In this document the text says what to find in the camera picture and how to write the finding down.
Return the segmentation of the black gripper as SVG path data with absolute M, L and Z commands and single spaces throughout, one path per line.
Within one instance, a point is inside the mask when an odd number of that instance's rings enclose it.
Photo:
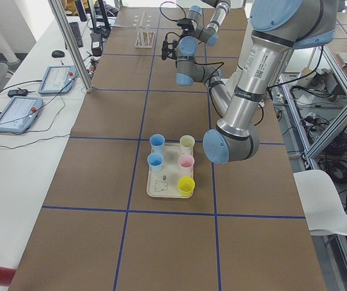
M 165 61 L 167 58 L 177 60 L 176 48 L 178 46 L 178 41 L 174 39 L 172 42 L 168 41 L 169 33 L 166 33 L 164 41 L 161 48 L 161 59 Z

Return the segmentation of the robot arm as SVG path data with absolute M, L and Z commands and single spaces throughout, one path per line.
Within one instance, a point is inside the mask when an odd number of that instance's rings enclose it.
M 224 82 L 218 69 L 195 60 L 198 45 L 215 45 L 218 31 L 231 9 L 229 1 L 210 1 L 215 11 L 206 27 L 199 23 L 202 9 L 192 6 L 177 21 L 182 28 L 173 53 L 176 82 L 206 86 L 220 115 L 214 129 L 203 137 L 207 158 L 216 164 L 242 161 L 254 156 L 259 147 L 258 131 L 252 118 L 282 55 L 330 43 L 335 34 L 337 1 L 255 1 L 249 17 L 250 48 L 237 73 Z
M 208 25 L 206 27 L 202 27 L 199 24 L 202 17 L 202 8 L 197 5 L 191 6 L 186 16 L 186 19 L 189 20 L 188 35 L 205 43 L 206 45 L 214 46 L 218 41 L 218 31 L 220 26 L 230 12 L 231 2 L 230 0 L 203 2 L 215 9 L 214 14 L 212 15 Z

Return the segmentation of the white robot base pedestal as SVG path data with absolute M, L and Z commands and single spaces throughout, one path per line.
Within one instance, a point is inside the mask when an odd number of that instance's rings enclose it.
M 250 76 L 254 79 L 256 85 L 259 85 L 260 81 L 264 82 L 269 75 L 269 67 L 273 62 L 273 57 L 265 50 L 266 47 L 261 46 L 261 44 L 264 44 L 264 39 L 260 39 L 259 37 L 253 38 L 252 32 L 253 26 L 251 21 L 248 20 L 237 69 L 225 82 L 227 100 L 221 100 L 220 105 L 218 105 L 218 109 L 221 110 L 221 116 L 226 114 L 231 97 L 234 95 L 234 90 L 239 83 L 242 73 L 244 73 L 244 76 Z

